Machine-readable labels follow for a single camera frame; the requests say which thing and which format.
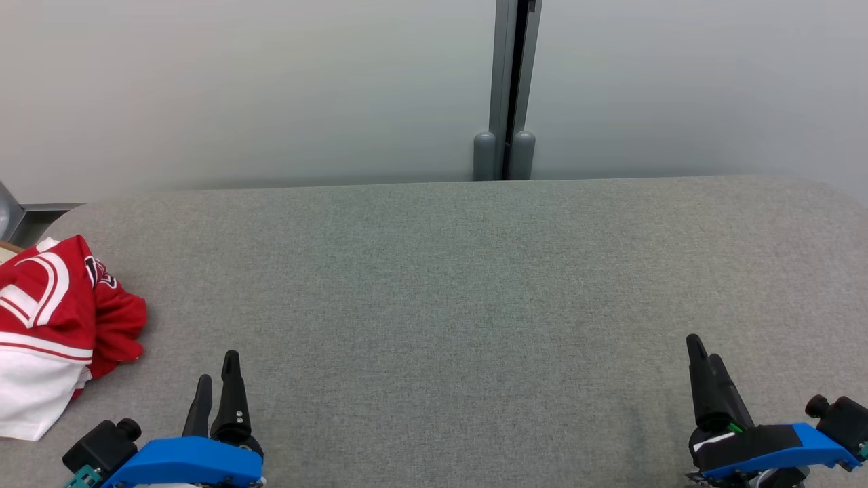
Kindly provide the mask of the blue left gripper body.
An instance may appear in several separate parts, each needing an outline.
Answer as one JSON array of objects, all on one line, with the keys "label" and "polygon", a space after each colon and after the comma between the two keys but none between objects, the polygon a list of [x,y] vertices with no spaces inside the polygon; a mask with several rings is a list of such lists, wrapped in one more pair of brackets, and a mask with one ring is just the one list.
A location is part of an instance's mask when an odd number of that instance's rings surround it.
[{"label": "blue left gripper body", "polygon": [[203,436],[175,436],[147,442],[119,468],[119,483],[248,487],[263,479],[263,467],[257,452]]}]

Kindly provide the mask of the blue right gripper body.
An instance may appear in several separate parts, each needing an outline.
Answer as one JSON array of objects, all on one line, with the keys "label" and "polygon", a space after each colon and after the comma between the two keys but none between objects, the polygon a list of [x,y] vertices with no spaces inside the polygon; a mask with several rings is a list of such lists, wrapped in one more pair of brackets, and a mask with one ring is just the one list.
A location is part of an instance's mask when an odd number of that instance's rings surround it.
[{"label": "blue right gripper body", "polygon": [[803,487],[813,466],[861,467],[862,447],[841,445],[812,424],[762,424],[696,443],[692,457],[688,478],[700,486]]}]

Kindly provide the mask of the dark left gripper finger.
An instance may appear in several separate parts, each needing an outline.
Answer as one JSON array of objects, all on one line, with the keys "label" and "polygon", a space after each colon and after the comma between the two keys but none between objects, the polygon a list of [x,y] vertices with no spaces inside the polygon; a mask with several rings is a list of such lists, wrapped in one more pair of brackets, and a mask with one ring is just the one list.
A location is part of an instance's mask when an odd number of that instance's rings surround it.
[{"label": "dark left gripper finger", "polygon": [[203,374],[198,379],[195,395],[186,415],[182,436],[209,438],[209,415],[213,401],[213,380]]},{"label": "dark left gripper finger", "polygon": [[241,358],[226,352],[221,368],[221,393],[210,438],[223,443],[247,443],[252,436],[247,389],[241,373]]}]

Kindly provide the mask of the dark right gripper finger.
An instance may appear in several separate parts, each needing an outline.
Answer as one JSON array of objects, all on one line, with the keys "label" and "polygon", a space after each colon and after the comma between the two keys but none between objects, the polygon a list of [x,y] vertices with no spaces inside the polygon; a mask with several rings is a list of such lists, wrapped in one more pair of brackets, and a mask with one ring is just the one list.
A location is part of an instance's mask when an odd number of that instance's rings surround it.
[{"label": "dark right gripper finger", "polygon": [[697,334],[686,336],[686,349],[696,427],[706,433],[725,432],[730,424],[730,410],[719,387],[713,355],[707,353]]},{"label": "dark right gripper finger", "polygon": [[725,402],[726,408],[728,408],[730,417],[732,418],[732,423],[740,428],[753,428],[755,426],[753,419],[751,419],[751,415],[735,386],[734,380],[730,377],[724,361],[722,361],[722,358],[717,353],[713,353],[709,357],[709,361],[712,367],[716,391],[722,401]]}]

